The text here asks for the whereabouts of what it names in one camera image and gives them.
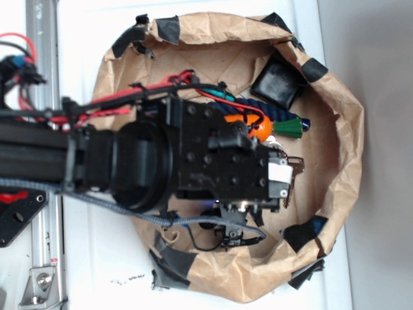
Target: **paper bag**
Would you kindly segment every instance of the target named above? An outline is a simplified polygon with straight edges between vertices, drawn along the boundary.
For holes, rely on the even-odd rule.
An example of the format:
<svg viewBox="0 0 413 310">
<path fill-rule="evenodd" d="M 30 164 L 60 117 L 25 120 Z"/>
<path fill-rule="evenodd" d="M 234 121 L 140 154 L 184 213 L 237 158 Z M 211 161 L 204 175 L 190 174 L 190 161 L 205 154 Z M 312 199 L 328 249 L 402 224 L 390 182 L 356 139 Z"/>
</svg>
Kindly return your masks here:
<svg viewBox="0 0 413 310">
<path fill-rule="evenodd" d="M 224 81 L 238 96 L 253 84 L 276 50 L 308 81 L 291 112 L 312 122 L 301 139 L 277 136 L 289 156 L 305 159 L 305 172 L 296 177 L 289 207 L 279 213 L 263 211 L 261 228 L 268 236 L 264 242 L 209 252 L 195 249 L 185 227 L 164 231 L 132 219 L 154 262 L 155 285 L 245 303 L 285 282 L 299 287 L 312 271 L 322 268 L 322 258 L 332 250 L 358 198 L 364 111 L 333 73 L 306 54 L 277 14 L 247 18 L 206 12 L 152 22 L 139 16 L 106 53 L 95 98 L 135 82 L 158 83 L 186 69 L 194 69 L 202 83 Z M 195 92 L 183 96 L 206 101 Z M 116 116 L 94 125 L 117 130 L 132 120 Z M 195 216 L 203 203 L 172 198 L 170 209 Z M 209 248 L 219 241 L 198 224 L 193 224 L 192 232 L 198 247 Z"/>
</svg>

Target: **navy blue object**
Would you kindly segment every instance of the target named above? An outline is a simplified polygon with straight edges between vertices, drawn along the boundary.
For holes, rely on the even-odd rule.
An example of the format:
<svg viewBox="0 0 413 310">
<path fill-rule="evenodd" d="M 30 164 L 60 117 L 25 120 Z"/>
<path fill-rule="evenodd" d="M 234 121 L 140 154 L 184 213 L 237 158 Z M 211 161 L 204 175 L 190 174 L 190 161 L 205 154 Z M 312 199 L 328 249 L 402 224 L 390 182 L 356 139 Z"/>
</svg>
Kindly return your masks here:
<svg viewBox="0 0 413 310">
<path fill-rule="evenodd" d="M 308 118 L 301 118 L 301 124 L 303 126 L 303 131 L 310 129 L 311 122 Z"/>
<path fill-rule="evenodd" d="M 281 122 L 281 121 L 289 121 L 290 119 L 294 119 L 294 118 L 299 118 L 297 114 L 291 113 L 282 108 L 277 108 L 273 105 L 267 105 L 266 103 L 263 103 L 262 101 L 258 101 L 254 99 L 237 98 L 236 102 L 242 105 L 248 105 L 250 107 L 259 108 L 260 110 L 264 112 L 266 116 L 268 116 L 270 121 Z M 239 114 L 238 109 L 231 107 L 230 105 L 227 105 L 226 103 L 210 102 L 209 105 L 215 108 L 218 108 L 224 115 Z M 303 118 L 301 119 L 301 122 L 303 124 L 303 130 L 307 131 L 311 125 L 310 120 Z"/>
</svg>

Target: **black mounting plate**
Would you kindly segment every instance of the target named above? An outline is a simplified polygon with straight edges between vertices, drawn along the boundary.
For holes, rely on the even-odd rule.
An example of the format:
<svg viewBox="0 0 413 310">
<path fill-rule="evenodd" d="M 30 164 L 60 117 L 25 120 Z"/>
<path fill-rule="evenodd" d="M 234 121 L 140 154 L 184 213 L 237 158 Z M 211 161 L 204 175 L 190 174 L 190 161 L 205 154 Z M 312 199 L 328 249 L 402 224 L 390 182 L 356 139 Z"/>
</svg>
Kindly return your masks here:
<svg viewBox="0 0 413 310">
<path fill-rule="evenodd" d="M 0 193 L 10 191 L 0 189 Z M 24 199 L 12 203 L 0 202 L 0 248 L 8 247 L 48 202 L 44 191 L 27 190 L 27 193 Z"/>
</svg>

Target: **mounting hole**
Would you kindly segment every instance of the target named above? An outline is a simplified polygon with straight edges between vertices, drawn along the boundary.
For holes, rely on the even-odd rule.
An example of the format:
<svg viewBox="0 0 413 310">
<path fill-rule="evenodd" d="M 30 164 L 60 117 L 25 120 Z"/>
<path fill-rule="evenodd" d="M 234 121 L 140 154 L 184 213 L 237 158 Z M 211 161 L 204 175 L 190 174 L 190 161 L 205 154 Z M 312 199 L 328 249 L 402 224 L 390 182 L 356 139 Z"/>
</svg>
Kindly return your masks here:
<svg viewBox="0 0 413 310">
<path fill-rule="evenodd" d="M 20 222 L 20 223 L 22 223 L 22 222 L 25 220 L 25 218 L 23 217 L 23 215 L 21 215 L 21 214 L 18 213 L 18 212 L 13 213 L 13 218 L 14 218 L 17 222 Z"/>
</svg>

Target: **orange object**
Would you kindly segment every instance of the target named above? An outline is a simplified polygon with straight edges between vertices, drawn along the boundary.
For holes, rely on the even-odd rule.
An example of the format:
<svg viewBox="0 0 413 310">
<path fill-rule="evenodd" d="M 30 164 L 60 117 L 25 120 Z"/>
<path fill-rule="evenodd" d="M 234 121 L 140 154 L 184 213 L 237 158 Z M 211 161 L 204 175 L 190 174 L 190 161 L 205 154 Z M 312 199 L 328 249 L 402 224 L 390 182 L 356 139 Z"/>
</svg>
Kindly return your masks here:
<svg viewBox="0 0 413 310">
<path fill-rule="evenodd" d="M 253 122 L 255 122 L 258 119 L 258 117 L 259 116 L 256 114 L 248 114 L 247 125 L 251 125 Z M 244 115 L 242 114 L 227 115 L 225 116 L 225 120 L 228 123 L 233 123 L 235 121 L 244 121 Z M 248 137 L 252 138 L 253 136 L 256 136 L 259 141 L 264 142 L 265 140 L 267 140 L 269 136 L 271 136 L 271 134 L 272 134 L 272 122 L 267 116 L 265 116 L 262 123 L 258 125 L 258 128 L 252 129 L 250 131 L 250 133 L 248 134 Z"/>
</svg>

